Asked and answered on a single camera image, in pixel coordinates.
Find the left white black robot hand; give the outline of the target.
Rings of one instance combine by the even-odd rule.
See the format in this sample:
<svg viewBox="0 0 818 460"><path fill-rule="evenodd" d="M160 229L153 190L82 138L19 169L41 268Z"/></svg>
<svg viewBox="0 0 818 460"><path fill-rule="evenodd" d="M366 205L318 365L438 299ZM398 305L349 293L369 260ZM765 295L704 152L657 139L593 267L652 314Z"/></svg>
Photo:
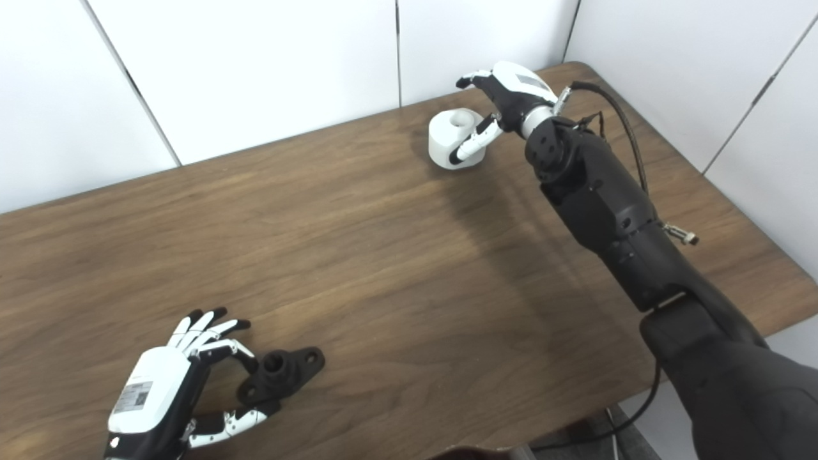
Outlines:
<svg viewBox="0 0 818 460"><path fill-rule="evenodd" d="M248 373L258 359L240 341L246 319L224 321L225 307L193 310L163 346L141 353L108 418L105 459L181 459L192 449L230 440L269 419L281 403L196 416L195 407L214 364L235 358Z"/></svg>

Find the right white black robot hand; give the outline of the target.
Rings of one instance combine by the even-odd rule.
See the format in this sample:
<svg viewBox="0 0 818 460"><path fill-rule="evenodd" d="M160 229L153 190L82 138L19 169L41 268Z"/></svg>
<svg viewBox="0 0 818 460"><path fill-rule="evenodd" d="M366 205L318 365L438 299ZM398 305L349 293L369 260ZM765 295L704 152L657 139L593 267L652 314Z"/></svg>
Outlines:
<svg viewBox="0 0 818 460"><path fill-rule="evenodd" d="M514 62L499 61L491 70L459 77L456 87L479 88L496 110L483 120L448 155L450 165L461 165L487 148L500 134L516 133L526 139L544 120L556 116L558 96L540 76Z"/></svg>

